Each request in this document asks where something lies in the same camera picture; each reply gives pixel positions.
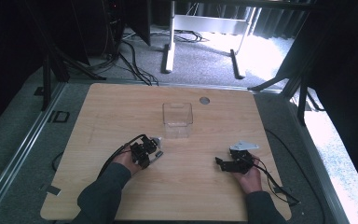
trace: wooden table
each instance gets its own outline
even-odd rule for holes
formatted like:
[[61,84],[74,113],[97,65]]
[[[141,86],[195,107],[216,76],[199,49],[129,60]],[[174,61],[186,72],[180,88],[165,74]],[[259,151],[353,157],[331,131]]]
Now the wooden table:
[[[200,103],[208,97],[210,103]],[[188,138],[162,139],[164,155],[137,173],[123,189],[117,220],[247,220],[239,184],[222,172],[214,157],[231,161],[228,148],[240,140],[253,150],[274,179],[281,180],[254,96],[248,91],[93,84],[41,210],[45,219],[72,219],[79,193],[100,172],[106,159],[138,134],[163,136],[163,103],[191,103]],[[263,189],[269,191],[262,175]],[[272,199],[289,219],[287,203]]]

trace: hand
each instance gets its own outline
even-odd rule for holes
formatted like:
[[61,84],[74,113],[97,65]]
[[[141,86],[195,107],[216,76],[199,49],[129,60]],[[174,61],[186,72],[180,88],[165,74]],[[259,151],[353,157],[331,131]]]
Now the hand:
[[135,175],[136,172],[142,170],[142,167],[133,163],[132,153],[130,147],[124,148],[120,154],[115,156],[112,162],[120,163],[130,170],[131,175]]
[[[258,158],[252,155],[255,158],[254,164],[258,165]],[[234,177],[238,180],[241,185],[242,190],[245,194],[250,194],[252,192],[261,191],[261,177],[260,171],[252,166],[252,168],[246,174],[241,173],[232,173]]]

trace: small black object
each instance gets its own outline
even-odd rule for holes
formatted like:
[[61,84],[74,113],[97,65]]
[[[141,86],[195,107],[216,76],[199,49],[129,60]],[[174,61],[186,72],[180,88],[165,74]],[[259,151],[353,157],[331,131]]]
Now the small black object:
[[132,152],[132,161],[139,164],[142,169],[150,165],[149,154],[157,149],[157,143],[147,137],[143,137],[142,144],[134,143],[130,146]]
[[[135,142],[140,138],[142,140],[142,144]],[[140,134],[136,136],[135,138],[130,140],[130,142],[126,143],[124,146],[116,150],[116,152],[113,153],[113,155],[110,156],[109,159],[107,159],[107,161],[103,165],[103,168],[98,174],[98,177],[100,177],[103,174],[107,166],[112,162],[112,160],[117,155],[123,153],[123,150],[127,146],[130,146],[131,153],[132,153],[132,161],[136,164],[139,164],[142,167],[142,169],[145,169],[147,166],[150,165],[149,154],[154,153],[156,151],[158,147],[158,143],[154,139],[149,139],[145,134]]]
[[220,165],[222,171],[246,174],[254,166],[255,159],[248,150],[231,149],[229,152],[234,161],[223,161],[215,157],[216,163]]

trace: metal leg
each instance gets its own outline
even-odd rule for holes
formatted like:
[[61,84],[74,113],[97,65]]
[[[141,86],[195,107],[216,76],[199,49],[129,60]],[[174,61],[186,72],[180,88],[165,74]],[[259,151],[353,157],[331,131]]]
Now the metal leg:
[[170,44],[167,52],[167,62],[165,63],[165,71],[170,73],[173,71],[173,57],[175,54],[175,42],[173,42],[175,35],[175,1],[171,1],[171,19],[170,19]]
[[234,66],[234,75],[235,75],[236,79],[243,79],[246,77],[246,68],[244,68],[242,66],[242,63],[238,63],[236,55],[238,54],[238,52],[240,51],[240,49],[242,47],[243,40],[249,34],[249,31],[250,31],[250,28],[252,25],[252,20],[253,20],[254,14],[255,14],[255,7],[248,7],[248,8],[249,8],[250,12],[249,12],[247,18],[245,18],[247,25],[245,26],[246,28],[242,33],[242,39],[241,39],[240,45],[238,46],[238,49],[235,52],[233,49],[230,51],[231,60],[233,62],[233,66]]

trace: transparent container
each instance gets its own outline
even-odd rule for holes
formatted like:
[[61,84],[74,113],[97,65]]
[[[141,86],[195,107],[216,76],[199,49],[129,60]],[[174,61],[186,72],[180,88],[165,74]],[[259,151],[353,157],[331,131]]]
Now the transparent container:
[[165,138],[188,138],[193,125],[191,103],[166,103],[162,105]]

